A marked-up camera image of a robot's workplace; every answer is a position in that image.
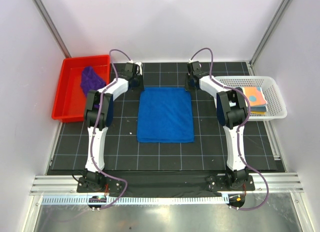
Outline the pastel striped towel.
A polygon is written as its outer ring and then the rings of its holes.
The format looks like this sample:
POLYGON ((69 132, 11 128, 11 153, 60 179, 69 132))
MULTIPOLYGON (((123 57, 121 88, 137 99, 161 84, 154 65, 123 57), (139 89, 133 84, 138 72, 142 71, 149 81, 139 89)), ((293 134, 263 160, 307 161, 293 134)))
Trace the pastel striped towel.
POLYGON ((267 100, 261 87, 242 87, 244 95, 248 98, 251 107, 266 106, 267 100))

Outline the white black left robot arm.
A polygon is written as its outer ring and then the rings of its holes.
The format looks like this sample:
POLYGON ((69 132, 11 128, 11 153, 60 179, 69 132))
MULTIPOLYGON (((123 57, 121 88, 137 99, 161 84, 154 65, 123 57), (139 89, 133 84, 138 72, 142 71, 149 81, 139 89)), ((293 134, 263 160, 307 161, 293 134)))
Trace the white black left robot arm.
POLYGON ((106 185, 104 150, 105 139, 114 117, 114 100, 129 89, 144 90, 143 64, 128 61, 124 70, 105 87, 88 92, 84 110, 84 122, 88 131, 88 156, 79 185, 101 192, 106 185))

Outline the yellow tiger hello towel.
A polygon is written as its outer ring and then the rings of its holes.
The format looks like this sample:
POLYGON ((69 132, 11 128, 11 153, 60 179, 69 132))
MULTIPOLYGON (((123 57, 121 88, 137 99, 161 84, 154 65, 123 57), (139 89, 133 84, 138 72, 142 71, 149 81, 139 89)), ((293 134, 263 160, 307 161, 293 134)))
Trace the yellow tiger hello towel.
POLYGON ((250 108, 250 111, 254 115, 266 115, 268 108, 267 106, 254 106, 250 108))

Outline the blue towel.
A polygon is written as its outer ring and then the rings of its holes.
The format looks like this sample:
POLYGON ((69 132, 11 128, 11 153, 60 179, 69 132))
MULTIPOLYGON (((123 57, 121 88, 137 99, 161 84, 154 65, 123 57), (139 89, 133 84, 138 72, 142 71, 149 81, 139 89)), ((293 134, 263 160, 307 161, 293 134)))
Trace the blue towel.
POLYGON ((192 98, 183 88, 147 87, 140 94, 137 117, 140 143, 195 141, 192 98))

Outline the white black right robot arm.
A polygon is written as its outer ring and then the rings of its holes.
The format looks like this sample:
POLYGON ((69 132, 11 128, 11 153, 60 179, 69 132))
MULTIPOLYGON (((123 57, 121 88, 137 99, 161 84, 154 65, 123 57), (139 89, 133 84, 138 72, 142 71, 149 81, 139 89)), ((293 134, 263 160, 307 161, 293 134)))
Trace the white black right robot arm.
POLYGON ((240 88, 231 88, 202 71, 198 61, 187 63, 185 78, 187 90, 202 90, 215 101, 216 116, 223 126, 227 144, 225 184, 230 190, 239 190, 249 179, 248 165, 244 157, 244 125, 248 121, 248 109, 240 88))

